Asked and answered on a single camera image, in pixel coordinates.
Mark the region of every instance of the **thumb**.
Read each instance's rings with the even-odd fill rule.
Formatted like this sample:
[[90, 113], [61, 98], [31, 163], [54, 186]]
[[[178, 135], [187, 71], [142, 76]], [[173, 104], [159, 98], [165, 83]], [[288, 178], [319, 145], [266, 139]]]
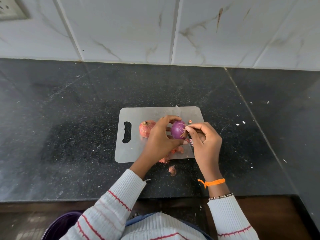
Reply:
[[182, 139], [173, 139], [170, 140], [171, 144], [174, 146], [174, 148], [181, 146], [181, 145], [187, 145], [188, 142], [186, 140], [182, 140]]
[[191, 135], [194, 146], [202, 144], [198, 133], [192, 127], [186, 126], [186, 131]]

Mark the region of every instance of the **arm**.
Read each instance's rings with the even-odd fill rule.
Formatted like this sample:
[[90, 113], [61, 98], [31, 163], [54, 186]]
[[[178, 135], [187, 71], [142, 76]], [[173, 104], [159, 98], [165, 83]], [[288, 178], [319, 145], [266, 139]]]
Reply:
[[177, 116], [162, 117], [152, 128], [148, 142], [134, 164], [94, 206], [87, 209], [61, 240], [118, 240], [125, 229], [131, 209], [146, 185], [142, 181], [148, 170], [184, 140], [169, 140], [168, 123], [181, 120]]
[[[222, 179], [218, 164], [222, 138], [207, 122], [189, 125], [186, 130], [192, 137], [194, 156], [205, 180]], [[210, 198], [230, 193], [226, 183], [208, 186], [208, 190]], [[208, 206], [219, 239], [259, 239], [233, 195], [210, 199]]]

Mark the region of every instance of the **red stripe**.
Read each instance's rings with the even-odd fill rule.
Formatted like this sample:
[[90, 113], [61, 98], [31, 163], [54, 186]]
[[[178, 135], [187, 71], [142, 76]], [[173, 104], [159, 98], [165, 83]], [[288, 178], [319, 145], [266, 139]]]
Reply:
[[117, 228], [115, 224], [101, 210], [98, 209], [98, 207], [93, 206], [93, 208], [96, 209], [96, 211], [99, 212], [104, 217], [104, 219], [108, 221], [116, 230], [122, 233], [122, 231], [119, 228]]
[[112, 193], [110, 190], [108, 190], [108, 192], [109, 192], [114, 198], [116, 198], [125, 208], [127, 208], [128, 211], [131, 211], [131, 209], [130, 209], [128, 206], [126, 206], [126, 204], [123, 203], [114, 193]]
[[78, 228], [79, 228], [79, 230], [80, 230], [80, 233], [82, 233], [82, 236], [85, 237], [87, 240], [90, 240], [90, 239], [88, 238], [88, 236], [83, 232], [83, 230], [82, 230], [82, 228], [81, 228], [81, 226], [80, 226], [79, 221], [78, 221], [77, 223], [78, 223]]
[[101, 239], [101, 240], [105, 240], [95, 229], [93, 226], [91, 226], [91, 224], [89, 223], [88, 219], [82, 214], [81, 215], [84, 219], [85, 222], [88, 224], [88, 226], [91, 228], [91, 230]]
[[159, 236], [159, 237], [156, 237], [156, 238], [152, 238], [150, 240], [159, 240], [159, 239], [164, 239], [164, 238], [170, 238], [170, 237], [173, 237], [175, 235], [179, 235], [180, 237], [182, 237], [183, 239], [185, 240], [189, 240], [187, 239], [186, 237], [182, 236], [180, 233], [176, 232], [176, 233], [173, 233], [173, 234], [170, 234], [170, 235], [165, 235], [165, 236]]
[[110, 212], [112, 212], [114, 214], [114, 216], [118, 219], [118, 221], [120, 222], [121, 225], [124, 225], [126, 222], [121, 220], [118, 215], [112, 211], [101, 199], [98, 199], [98, 202], [103, 205], [104, 208], [108, 209]]
[[243, 228], [242, 230], [239, 230], [239, 231], [235, 231], [235, 232], [230, 232], [230, 233], [223, 233], [223, 234], [218, 234], [218, 236], [219, 237], [222, 237], [222, 236], [230, 236], [230, 235], [232, 235], [232, 234], [236, 234], [236, 233], [240, 233], [240, 232], [244, 232], [244, 231], [246, 231], [246, 230], [248, 230], [249, 228], [251, 228], [252, 226], [251, 225], [249, 225], [248, 227], [246, 227], [246, 228]]

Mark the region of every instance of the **metal cutting board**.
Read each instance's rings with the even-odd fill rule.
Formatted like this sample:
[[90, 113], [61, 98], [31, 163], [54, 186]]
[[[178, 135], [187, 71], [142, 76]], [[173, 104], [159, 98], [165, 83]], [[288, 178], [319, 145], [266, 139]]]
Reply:
[[[192, 123], [203, 122], [201, 111], [196, 106], [180, 107], [184, 118], [187, 118], [185, 123], [192, 120]], [[175, 107], [146, 107], [146, 108], [122, 108], [119, 114], [117, 141], [115, 145], [114, 159], [118, 163], [130, 163], [137, 160], [140, 156], [147, 138], [143, 138], [139, 133], [139, 125], [142, 121], [154, 120], [158, 121], [166, 115], [176, 115]], [[124, 123], [131, 123], [131, 140], [128, 143], [123, 143], [125, 134]], [[194, 158], [189, 145], [183, 145], [184, 153], [176, 152], [171, 155], [170, 159]]]

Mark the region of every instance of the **wall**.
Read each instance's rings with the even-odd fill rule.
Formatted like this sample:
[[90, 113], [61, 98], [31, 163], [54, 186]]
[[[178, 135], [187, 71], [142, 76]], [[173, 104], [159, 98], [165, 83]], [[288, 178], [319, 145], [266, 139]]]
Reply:
[[319, 0], [21, 0], [0, 57], [320, 70]]

